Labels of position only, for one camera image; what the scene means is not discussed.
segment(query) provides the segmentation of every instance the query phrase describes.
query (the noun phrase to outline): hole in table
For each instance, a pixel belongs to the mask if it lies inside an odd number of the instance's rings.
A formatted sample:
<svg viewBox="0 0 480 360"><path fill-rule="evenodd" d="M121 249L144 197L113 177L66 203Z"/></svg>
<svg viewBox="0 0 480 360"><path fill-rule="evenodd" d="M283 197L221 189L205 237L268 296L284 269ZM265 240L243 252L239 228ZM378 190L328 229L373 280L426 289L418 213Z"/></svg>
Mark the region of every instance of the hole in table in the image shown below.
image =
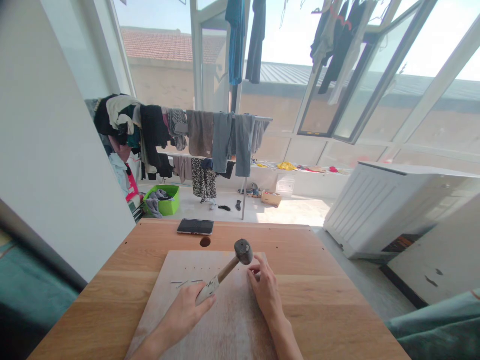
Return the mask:
<svg viewBox="0 0 480 360"><path fill-rule="evenodd" d="M210 246L211 243L212 243L212 240L210 240L210 238L208 236L205 236L200 240L200 246L202 248L206 248L206 247Z"/></svg>

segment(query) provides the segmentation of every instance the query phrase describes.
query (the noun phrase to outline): wooden table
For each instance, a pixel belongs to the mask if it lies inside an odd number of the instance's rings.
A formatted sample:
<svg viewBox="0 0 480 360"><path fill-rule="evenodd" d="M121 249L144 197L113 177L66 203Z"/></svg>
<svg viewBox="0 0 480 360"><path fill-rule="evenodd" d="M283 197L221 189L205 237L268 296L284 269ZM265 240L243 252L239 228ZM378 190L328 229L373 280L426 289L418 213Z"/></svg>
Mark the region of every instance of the wooden table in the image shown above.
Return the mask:
<svg viewBox="0 0 480 360"><path fill-rule="evenodd" d="M123 359L167 253L233 251L240 238L266 253L305 359L409 359L309 226L216 222L201 247L179 222L142 219L30 359Z"/></svg>

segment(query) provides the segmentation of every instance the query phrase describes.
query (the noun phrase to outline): right hand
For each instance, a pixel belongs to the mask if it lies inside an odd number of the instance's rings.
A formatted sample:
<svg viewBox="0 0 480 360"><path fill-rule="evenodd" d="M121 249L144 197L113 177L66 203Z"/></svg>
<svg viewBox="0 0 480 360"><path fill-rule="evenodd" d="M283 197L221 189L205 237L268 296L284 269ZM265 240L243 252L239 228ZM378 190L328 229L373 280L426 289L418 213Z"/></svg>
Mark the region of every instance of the right hand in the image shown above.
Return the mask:
<svg viewBox="0 0 480 360"><path fill-rule="evenodd" d="M258 306L267 323L285 317L280 298L277 277L274 272L260 256L255 255L260 264L251 265L248 268L248 277L255 292Z"/></svg>

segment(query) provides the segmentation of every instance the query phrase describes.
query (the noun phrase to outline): phone screen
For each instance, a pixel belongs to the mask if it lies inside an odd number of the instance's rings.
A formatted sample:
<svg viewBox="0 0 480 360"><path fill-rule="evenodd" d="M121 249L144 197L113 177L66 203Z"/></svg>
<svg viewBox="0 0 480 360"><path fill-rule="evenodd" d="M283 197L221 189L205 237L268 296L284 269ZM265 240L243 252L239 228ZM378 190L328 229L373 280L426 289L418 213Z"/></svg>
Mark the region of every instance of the phone screen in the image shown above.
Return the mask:
<svg viewBox="0 0 480 360"><path fill-rule="evenodd" d="M208 220L183 219L178 227L178 233L211 235L214 231L214 222Z"/></svg>

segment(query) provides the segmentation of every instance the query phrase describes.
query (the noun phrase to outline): floor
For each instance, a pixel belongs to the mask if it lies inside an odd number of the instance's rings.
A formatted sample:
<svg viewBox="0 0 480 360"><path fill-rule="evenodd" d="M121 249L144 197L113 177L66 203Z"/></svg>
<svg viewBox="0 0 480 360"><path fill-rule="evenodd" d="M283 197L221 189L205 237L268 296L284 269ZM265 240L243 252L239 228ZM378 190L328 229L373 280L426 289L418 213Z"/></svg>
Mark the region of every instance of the floor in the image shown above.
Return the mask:
<svg viewBox="0 0 480 360"><path fill-rule="evenodd" d="M152 185L138 186L147 193ZM245 219L242 212L235 209L237 200L245 206ZM416 310L412 303L379 270L379 265L366 260L349 260L342 254L342 249L323 229L325 216L334 200L293 196L284 198L278 208L266 205L258 198L246 198L230 189L217 189L216 203L226 205L233 211L227 212L218 207L210 210L210 204L200 204L200 199L193 195L193 189L185 186L180 189L180 208L168 219L200 219L227 222L298 224L310 225L318 238L330 251L343 271L353 281L372 308L383 321L409 314Z"/></svg>

